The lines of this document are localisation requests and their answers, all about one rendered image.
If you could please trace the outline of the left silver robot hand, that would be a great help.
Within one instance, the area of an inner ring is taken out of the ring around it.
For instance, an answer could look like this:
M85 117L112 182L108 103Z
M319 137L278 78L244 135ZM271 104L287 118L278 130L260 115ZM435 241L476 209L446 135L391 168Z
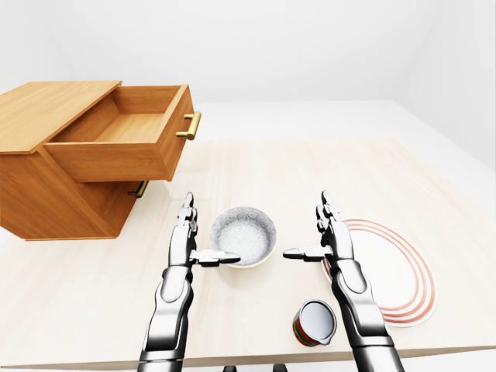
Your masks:
M188 192L177 214L177 224L170 238L169 266L218 267L220 264L234 264L241 260L235 253L221 250L197 250L198 211L194 207L194 195Z

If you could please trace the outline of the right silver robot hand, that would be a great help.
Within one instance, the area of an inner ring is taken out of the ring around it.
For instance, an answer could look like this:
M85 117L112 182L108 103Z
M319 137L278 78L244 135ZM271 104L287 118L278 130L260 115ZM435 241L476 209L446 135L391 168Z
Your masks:
M315 209L317 230L321 233L320 244L290 248L283 252L284 258L305 262L354 259L353 243L347 224L341 218L327 190L322 191L321 200L321 204Z

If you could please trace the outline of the patterned grey bowl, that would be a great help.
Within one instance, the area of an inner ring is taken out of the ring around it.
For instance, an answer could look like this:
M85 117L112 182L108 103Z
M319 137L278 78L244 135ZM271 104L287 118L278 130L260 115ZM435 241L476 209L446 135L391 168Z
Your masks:
M261 265L274 252L277 230L273 220L258 208L236 206L216 217L209 232L209 247L234 253L240 261L232 267Z

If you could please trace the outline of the wooden cabinet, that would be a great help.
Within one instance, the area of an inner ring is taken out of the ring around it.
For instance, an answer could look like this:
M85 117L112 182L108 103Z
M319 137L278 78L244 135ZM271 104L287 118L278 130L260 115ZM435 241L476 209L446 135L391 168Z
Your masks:
M0 95L0 227L26 240L98 239L96 211L44 144L121 81L29 82Z

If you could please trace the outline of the white plate with red rings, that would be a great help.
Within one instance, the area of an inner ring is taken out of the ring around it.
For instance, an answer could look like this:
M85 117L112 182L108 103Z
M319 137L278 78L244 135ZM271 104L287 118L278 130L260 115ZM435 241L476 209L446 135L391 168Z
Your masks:
M393 229L367 219L347 219L355 260L370 281L389 326L413 327L436 311L436 280L422 252Z

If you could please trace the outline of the closed wooden drawer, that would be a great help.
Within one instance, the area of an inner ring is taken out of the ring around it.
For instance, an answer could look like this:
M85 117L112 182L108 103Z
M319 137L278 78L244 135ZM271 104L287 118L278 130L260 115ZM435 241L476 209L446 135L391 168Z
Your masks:
M77 183L84 199L96 211L97 227L102 231L96 237L116 238L122 230L138 198L127 195L138 188L141 181L113 181Z

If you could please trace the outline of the red and green tin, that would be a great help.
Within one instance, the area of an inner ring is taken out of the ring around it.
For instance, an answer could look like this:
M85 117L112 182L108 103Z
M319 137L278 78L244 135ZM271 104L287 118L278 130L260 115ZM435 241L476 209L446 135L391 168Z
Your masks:
M307 347L329 345L337 329L334 311L324 301L306 301L292 322L293 333L300 344Z

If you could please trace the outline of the open wooden drawer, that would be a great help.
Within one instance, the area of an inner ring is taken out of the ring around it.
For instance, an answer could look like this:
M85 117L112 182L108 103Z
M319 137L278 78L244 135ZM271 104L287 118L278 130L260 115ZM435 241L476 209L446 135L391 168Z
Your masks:
M43 147L77 182L169 181L193 114L186 84L118 86Z

